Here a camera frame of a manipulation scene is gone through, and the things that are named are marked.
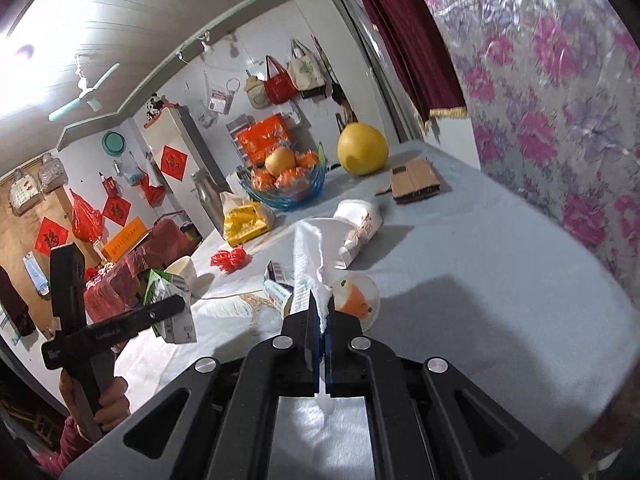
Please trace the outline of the left hand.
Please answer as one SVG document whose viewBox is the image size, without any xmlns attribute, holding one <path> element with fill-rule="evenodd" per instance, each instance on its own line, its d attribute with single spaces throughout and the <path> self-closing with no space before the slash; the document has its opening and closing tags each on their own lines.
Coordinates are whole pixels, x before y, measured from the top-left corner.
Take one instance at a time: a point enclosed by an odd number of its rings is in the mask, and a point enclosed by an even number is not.
<svg viewBox="0 0 640 480">
<path fill-rule="evenodd" d="M 61 372 L 58 388 L 70 416 L 77 422 L 81 432 L 88 437 L 87 424 L 82 420 L 76 403 L 74 382 L 66 370 Z M 130 403 L 126 397 L 127 389 L 126 379 L 117 376 L 101 394 L 99 400 L 101 408 L 93 416 L 93 420 L 103 432 L 111 431 L 130 415 Z"/>
</svg>

